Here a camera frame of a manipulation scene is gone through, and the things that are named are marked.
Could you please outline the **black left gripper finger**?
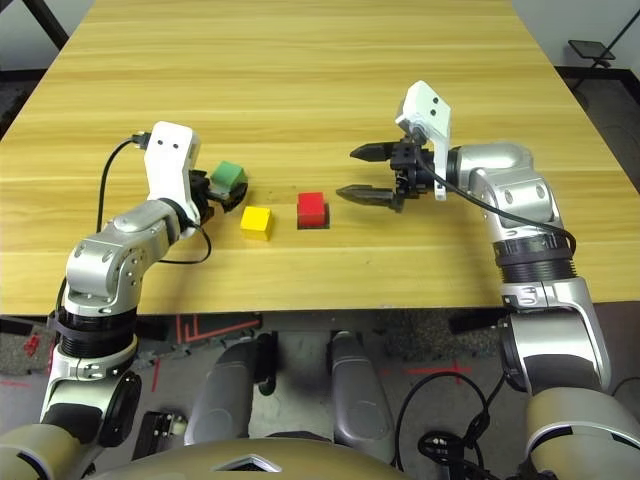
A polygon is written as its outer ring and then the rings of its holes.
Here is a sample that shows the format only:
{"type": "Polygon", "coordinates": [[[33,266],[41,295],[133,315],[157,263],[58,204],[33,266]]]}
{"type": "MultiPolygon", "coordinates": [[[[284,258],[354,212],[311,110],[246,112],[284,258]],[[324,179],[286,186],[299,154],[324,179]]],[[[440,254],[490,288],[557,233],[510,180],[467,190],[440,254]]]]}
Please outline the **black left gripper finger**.
{"type": "Polygon", "coordinates": [[[221,200],[219,201],[223,211],[225,213],[228,213],[234,210],[236,207],[238,207],[244,200],[247,190],[248,190],[248,184],[244,182],[244,183],[238,183],[230,191],[223,194],[221,197],[221,200]]]}

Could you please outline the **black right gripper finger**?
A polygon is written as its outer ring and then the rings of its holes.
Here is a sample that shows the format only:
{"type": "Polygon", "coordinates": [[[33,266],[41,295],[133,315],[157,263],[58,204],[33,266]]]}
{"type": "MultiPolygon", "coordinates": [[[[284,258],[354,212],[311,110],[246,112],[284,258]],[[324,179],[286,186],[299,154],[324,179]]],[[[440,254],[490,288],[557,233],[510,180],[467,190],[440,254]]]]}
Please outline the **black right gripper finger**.
{"type": "Polygon", "coordinates": [[[349,156],[366,162],[385,162],[392,157],[394,145],[394,142],[366,143],[352,150],[349,156]]]}
{"type": "Polygon", "coordinates": [[[395,192],[388,188],[352,184],[338,188],[336,194],[344,200],[365,206],[386,208],[396,208],[398,206],[395,192]]]}

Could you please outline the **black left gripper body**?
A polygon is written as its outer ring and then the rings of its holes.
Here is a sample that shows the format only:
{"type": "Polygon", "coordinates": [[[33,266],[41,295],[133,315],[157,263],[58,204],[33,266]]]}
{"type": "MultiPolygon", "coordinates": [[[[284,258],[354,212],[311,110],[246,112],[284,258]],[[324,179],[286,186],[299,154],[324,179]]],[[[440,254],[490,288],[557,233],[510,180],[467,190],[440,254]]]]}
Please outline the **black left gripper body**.
{"type": "Polygon", "coordinates": [[[190,171],[190,191],[200,219],[210,220],[214,216],[214,205],[221,205],[222,198],[211,191],[211,181],[205,171],[190,171]]]}

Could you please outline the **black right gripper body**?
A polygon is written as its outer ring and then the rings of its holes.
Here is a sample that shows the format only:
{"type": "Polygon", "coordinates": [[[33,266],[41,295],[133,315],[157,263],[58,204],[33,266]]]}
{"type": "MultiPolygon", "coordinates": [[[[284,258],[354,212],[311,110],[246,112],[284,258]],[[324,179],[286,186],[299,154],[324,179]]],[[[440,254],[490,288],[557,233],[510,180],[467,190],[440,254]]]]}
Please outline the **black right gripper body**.
{"type": "Polygon", "coordinates": [[[395,192],[392,209],[403,210],[406,200],[419,199],[433,190],[434,179],[428,169],[434,170],[434,154],[429,149],[420,149],[422,162],[416,156],[417,149],[408,142],[396,142],[391,149],[390,167],[395,174],[395,192]]]}

